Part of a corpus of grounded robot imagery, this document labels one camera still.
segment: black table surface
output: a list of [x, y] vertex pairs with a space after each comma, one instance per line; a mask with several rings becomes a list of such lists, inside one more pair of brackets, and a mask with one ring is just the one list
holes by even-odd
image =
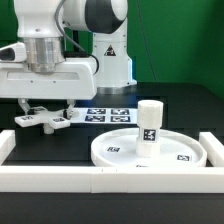
[[[137, 108], [144, 99], [164, 103], [163, 129], [198, 139], [212, 132], [224, 142], [224, 100], [195, 84], [139, 83], [129, 93], [96, 95], [77, 107]], [[30, 100], [49, 110], [64, 101]], [[3, 165], [93, 166], [91, 142], [110, 130], [130, 124], [73, 124], [44, 135], [41, 125], [20, 128], [16, 100], [0, 100], [0, 128], [16, 132], [17, 145]], [[52, 194], [0, 193], [0, 223], [222, 223], [224, 194]]]

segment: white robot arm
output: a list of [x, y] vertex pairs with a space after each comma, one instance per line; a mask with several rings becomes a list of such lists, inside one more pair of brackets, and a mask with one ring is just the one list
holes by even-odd
[[[95, 96], [98, 63], [88, 54], [64, 55], [63, 26], [110, 35], [126, 19], [127, 0], [14, 0], [14, 7], [20, 42], [0, 49], [0, 97], [17, 98], [26, 114], [27, 99], [66, 99], [70, 114], [75, 100]], [[63, 127], [56, 123], [60, 120], [69, 126], [58, 114], [49, 122], [45, 108], [34, 111], [38, 119], [28, 116], [16, 122], [21, 126], [51, 123], [56, 129]]]

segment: green background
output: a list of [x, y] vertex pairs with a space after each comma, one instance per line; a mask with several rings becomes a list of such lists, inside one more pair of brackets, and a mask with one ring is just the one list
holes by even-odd
[[[198, 83], [224, 98], [223, 0], [128, 3], [128, 54], [138, 82]], [[12, 0], [0, 0], [0, 21], [0, 46], [15, 42]], [[81, 32], [80, 39], [91, 51], [91, 34]]]

